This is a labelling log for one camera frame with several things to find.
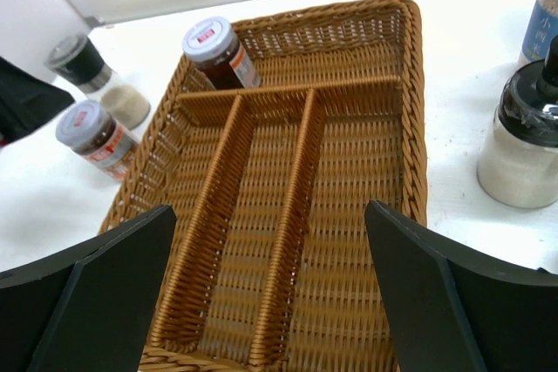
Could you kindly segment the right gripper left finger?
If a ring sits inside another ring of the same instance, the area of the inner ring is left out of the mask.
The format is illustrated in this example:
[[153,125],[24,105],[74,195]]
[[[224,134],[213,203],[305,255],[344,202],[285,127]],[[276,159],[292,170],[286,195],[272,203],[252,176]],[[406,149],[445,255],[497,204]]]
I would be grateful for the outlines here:
[[3,371],[136,371],[174,237],[169,205],[1,274]]

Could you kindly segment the white-lid brown sauce jar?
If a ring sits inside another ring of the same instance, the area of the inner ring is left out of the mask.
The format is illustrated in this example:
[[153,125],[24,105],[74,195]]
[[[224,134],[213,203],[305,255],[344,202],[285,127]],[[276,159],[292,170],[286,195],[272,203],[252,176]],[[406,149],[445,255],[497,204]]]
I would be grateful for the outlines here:
[[101,104],[84,100],[58,121],[56,139],[114,180],[125,178],[139,141]]

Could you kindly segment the white-lid dark sauce jar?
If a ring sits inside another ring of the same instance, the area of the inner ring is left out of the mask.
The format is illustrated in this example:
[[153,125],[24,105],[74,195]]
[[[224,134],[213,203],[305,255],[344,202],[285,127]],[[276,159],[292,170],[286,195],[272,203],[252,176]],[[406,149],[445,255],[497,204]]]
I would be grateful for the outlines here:
[[232,24],[220,16],[194,24],[182,40],[185,56],[216,90],[256,88],[262,79]]

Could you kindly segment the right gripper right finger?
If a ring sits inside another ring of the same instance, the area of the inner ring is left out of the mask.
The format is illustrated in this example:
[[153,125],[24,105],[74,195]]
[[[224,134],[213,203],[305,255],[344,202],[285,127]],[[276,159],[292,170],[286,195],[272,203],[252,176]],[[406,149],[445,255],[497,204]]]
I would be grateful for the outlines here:
[[365,225],[404,371],[555,371],[557,276],[483,254],[372,200]]

